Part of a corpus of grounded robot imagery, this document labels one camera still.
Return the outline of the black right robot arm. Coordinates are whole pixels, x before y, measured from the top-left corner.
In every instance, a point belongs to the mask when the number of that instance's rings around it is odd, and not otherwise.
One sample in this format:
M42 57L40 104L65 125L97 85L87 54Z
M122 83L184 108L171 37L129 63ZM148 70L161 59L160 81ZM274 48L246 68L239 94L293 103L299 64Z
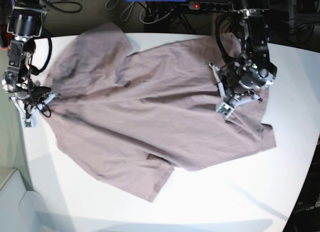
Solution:
M32 81L48 66L52 51L48 51L42 68L32 64L36 39L52 39L44 28L51 0L0 0L0 47L7 50L8 66L3 74L2 89L29 122L36 114L50 116L48 104L56 97L49 87Z

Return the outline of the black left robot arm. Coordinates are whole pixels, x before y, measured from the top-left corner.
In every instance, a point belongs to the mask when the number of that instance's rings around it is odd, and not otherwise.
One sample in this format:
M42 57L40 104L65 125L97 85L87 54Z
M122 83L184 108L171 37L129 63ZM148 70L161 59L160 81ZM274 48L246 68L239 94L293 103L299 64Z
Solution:
M269 27L263 13L270 9L269 0L229 0L230 9L215 22L215 39L225 65L218 75L231 98L265 89L274 83L277 67L270 61ZM241 51L231 57L222 44L220 28L231 18L240 38Z

